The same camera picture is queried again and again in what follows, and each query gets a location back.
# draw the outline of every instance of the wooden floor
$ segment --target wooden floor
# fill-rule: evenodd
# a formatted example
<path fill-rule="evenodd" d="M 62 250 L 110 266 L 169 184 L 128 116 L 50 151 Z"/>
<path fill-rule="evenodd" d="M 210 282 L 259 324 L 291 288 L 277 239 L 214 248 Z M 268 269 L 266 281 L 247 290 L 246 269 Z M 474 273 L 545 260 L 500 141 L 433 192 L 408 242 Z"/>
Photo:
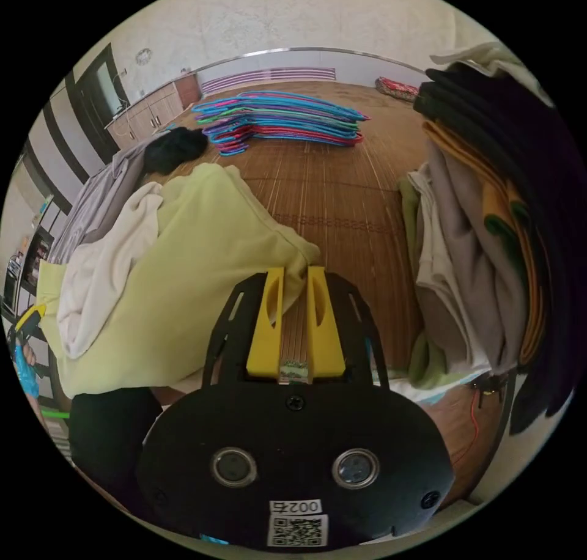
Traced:
<path fill-rule="evenodd" d="M 388 366 L 405 368 L 422 322 L 413 291 L 397 180 L 417 170 L 426 159 L 421 116 L 410 104 L 370 87 L 329 82 L 255 87 L 263 88 L 312 95 L 361 111 L 371 118 L 361 123 L 364 142 L 346 148 L 252 139 L 248 150 L 232 157 L 221 157 L 209 146 L 197 163 L 187 163 L 171 176 L 188 174 L 201 162 L 236 165 L 271 215 L 315 243 L 322 252 L 322 264 L 359 288 L 379 328 Z M 242 89 L 208 100 L 239 91 Z M 175 122 L 190 128 L 197 125 L 189 111 Z M 304 329 L 301 300 L 284 318 L 284 359 L 305 360 Z M 470 388 L 461 386 L 436 405 L 424 407 L 440 429 L 453 463 L 474 437 L 473 396 Z M 445 504 L 471 486 L 492 446 L 500 413 L 497 395 L 486 396 L 481 410 L 475 408 L 479 436 L 456 463 L 456 481 Z"/>

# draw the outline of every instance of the white cloth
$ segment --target white cloth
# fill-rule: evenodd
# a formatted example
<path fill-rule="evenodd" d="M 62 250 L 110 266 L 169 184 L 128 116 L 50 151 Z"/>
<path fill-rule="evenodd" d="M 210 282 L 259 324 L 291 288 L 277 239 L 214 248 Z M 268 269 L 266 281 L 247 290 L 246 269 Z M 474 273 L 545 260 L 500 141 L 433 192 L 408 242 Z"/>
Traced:
<path fill-rule="evenodd" d="M 488 77 L 494 77 L 499 73 L 507 73 L 547 106 L 551 108 L 555 106 L 550 97 L 541 88 L 538 79 L 528 71 L 511 50 L 500 42 L 485 42 L 468 48 L 431 54 L 430 58 L 437 65 L 446 65 L 458 61 Z"/>
<path fill-rule="evenodd" d="M 428 164 L 424 163 L 418 171 L 408 173 L 408 179 L 414 189 L 420 193 L 424 221 L 424 240 L 416 285 L 432 289 L 438 295 L 454 317 L 467 347 L 466 361 L 450 363 L 450 370 L 447 372 L 466 372 L 480 367 L 489 367 L 487 355 L 479 343 L 479 338 L 463 304 L 440 225 L 436 198 L 430 184 Z"/>
<path fill-rule="evenodd" d="M 74 250 L 57 310 L 57 327 L 69 358 L 79 358 L 96 340 L 120 299 L 129 272 L 157 239 L 157 210 L 163 202 L 160 191 L 159 183 L 135 191 L 101 240 Z"/>

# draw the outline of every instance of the qr code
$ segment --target qr code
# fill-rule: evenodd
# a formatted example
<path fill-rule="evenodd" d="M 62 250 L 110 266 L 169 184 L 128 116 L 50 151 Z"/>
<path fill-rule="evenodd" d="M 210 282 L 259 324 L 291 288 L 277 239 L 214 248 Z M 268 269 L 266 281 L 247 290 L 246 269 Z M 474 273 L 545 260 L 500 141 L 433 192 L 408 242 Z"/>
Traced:
<path fill-rule="evenodd" d="M 271 515 L 269 546 L 317 547 L 328 543 L 328 516 Z"/>

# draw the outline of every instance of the orange cloth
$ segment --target orange cloth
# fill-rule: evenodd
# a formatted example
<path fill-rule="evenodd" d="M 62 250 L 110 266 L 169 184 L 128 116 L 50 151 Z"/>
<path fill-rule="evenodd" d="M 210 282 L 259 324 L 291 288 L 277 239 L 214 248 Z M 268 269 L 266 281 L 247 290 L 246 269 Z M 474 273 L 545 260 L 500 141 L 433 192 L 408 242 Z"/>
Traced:
<path fill-rule="evenodd" d="M 525 264 L 525 278 L 528 286 L 528 321 L 520 351 L 520 363 L 526 364 L 535 354 L 545 326 L 544 290 L 539 284 L 536 263 L 527 230 L 526 204 L 514 184 L 503 180 L 493 167 L 460 136 L 438 123 L 425 121 L 422 128 L 441 149 L 465 163 L 475 171 L 483 187 L 483 217 L 488 227 L 497 220 L 502 227 L 510 230 L 518 241 Z"/>

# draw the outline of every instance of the purple striped wall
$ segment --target purple striped wall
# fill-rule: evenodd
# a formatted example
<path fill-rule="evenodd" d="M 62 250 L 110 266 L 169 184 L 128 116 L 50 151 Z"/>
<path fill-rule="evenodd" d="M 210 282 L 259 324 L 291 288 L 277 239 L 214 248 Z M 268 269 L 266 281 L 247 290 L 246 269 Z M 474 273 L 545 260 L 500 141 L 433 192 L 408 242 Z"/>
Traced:
<path fill-rule="evenodd" d="M 204 81 L 201 84 L 202 95 L 210 95 L 218 91 L 224 91 L 243 83 L 265 83 L 267 81 L 287 81 L 300 79 L 321 79 L 324 81 L 336 81 L 336 72 L 333 68 L 313 67 L 283 67 L 275 69 L 263 69 L 260 71 L 248 71 L 236 75 L 228 75 L 218 79 Z"/>

